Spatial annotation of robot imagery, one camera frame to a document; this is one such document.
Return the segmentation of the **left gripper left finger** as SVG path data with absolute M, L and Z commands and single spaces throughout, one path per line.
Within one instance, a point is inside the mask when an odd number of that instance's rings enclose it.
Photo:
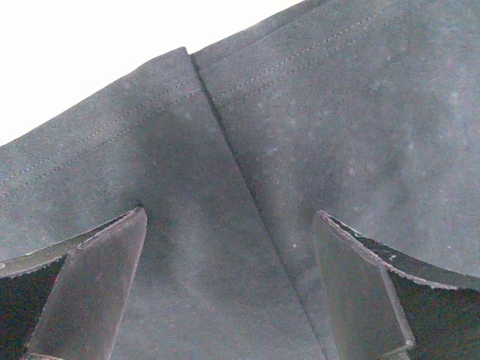
M 109 359 L 147 223 L 137 206 L 1 262 L 1 358 Z

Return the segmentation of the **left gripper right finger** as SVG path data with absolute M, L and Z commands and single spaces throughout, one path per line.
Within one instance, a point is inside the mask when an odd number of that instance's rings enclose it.
M 478 359 L 479 279 L 368 238 L 324 211 L 313 245 L 342 359 Z

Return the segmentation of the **black t shirt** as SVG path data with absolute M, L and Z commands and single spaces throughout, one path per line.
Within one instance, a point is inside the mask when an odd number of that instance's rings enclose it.
M 137 206 L 108 359 L 342 359 L 318 211 L 479 279 L 479 3 L 303 1 L 1 147 L 1 263 Z

